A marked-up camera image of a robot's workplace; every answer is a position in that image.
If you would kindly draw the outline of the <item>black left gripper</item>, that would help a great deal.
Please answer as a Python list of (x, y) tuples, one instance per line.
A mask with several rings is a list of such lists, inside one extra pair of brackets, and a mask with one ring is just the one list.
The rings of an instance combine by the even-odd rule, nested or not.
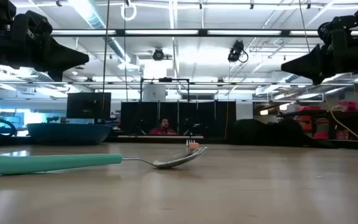
[(87, 54), (59, 44), (51, 33), (47, 18), (34, 11), (12, 17), (0, 10), (0, 65), (46, 70), (61, 82), (64, 71), (89, 62)]

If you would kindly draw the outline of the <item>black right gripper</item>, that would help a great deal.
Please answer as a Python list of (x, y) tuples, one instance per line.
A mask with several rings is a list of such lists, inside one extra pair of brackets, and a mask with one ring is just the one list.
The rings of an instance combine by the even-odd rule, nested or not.
[(291, 73), (290, 83), (304, 77), (318, 85), (323, 77), (337, 73), (358, 73), (358, 18), (339, 16), (318, 27), (324, 45), (317, 44), (311, 52), (281, 64), (281, 71)]

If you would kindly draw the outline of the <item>dark blue plate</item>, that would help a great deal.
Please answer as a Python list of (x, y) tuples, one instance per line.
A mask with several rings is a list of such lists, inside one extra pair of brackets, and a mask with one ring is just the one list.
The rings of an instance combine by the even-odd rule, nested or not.
[(112, 128), (104, 124), (32, 123), (30, 137), (44, 145), (95, 145), (102, 143)]

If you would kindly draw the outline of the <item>spoon with teal handle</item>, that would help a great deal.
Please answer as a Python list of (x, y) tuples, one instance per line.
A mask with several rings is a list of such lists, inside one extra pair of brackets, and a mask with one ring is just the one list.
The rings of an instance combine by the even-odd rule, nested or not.
[(80, 167), (104, 166), (120, 164), (124, 161), (139, 161), (158, 169), (171, 169), (196, 159), (207, 150), (207, 147), (199, 147), (184, 154), (153, 162), (138, 157), (123, 157), (120, 154), (75, 154), (22, 157), (0, 155), (0, 175), (21, 175)]

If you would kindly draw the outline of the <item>fork with orange handle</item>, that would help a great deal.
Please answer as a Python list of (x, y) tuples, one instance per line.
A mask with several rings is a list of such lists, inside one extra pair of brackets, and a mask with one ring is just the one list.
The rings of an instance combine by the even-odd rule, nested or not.
[(197, 150), (200, 147), (200, 144), (197, 143), (194, 139), (188, 139), (186, 141), (186, 150), (188, 152)]

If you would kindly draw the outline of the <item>black monitor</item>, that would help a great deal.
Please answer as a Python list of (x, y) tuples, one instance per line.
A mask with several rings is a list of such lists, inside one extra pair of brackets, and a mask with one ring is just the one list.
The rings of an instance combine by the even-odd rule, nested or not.
[(108, 119), (111, 113), (111, 93), (69, 93), (67, 118)]

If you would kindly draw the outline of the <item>shelf with red bins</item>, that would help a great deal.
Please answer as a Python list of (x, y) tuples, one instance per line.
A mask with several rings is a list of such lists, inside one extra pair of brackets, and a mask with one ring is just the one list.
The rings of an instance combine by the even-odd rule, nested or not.
[(291, 118), (313, 139), (358, 141), (358, 109), (353, 101), (341, 101), (330, 109), (297, 106), (295, 111), (278, 115)]

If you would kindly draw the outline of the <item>black beam with light bars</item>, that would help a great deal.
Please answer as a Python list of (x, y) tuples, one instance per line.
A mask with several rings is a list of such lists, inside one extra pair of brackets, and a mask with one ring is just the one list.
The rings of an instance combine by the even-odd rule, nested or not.
[(57, 29), (53, 37), (316, 37), (316, 30), (273, 29)]

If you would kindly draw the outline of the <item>person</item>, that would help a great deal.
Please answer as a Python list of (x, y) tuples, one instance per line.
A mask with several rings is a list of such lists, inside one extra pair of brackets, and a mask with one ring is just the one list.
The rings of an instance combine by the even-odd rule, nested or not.
[(161, 118), (159, 125), (149, 132), (150, 135), (177, 135), (177, 133), (169, 127), (169, 120)]

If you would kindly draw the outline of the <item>black partition screen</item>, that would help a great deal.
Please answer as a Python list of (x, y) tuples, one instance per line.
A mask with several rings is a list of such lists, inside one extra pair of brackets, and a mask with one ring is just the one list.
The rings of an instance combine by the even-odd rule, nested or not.
[(121, 129), (126, 134), (150, 135), (161, 118), (169, 120), (176, 136), (225, 138), (236, 121), (233, 101), (208, 102), (123, 102)]

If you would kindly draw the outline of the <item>black metal table frame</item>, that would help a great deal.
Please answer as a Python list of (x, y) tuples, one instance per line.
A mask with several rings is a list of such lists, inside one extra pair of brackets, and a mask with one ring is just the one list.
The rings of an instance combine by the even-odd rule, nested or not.
[(200, 136), (108, 136), (100, 138), (77, 138), (73, 136), (44, 136), (35, 138), (32, 136), (0, 138), (0, 146), (25, 146), (25, 145), (47, 145), (47, 146), (91, 146), (102, 143), (136, 143), (136, 144), (184, 144), (186, 140), (194, 140), (199, 144), (228, 144), (238, 146), (277, 146), (277, 147), (315, 147), (327, 149), (357, 149), (358, 141), (353, 140), (330, 140), (330, 139), (310, 139), (304, 140), (290, 139), (288, 141), (235, 141), (223, 138), (202, 138)]

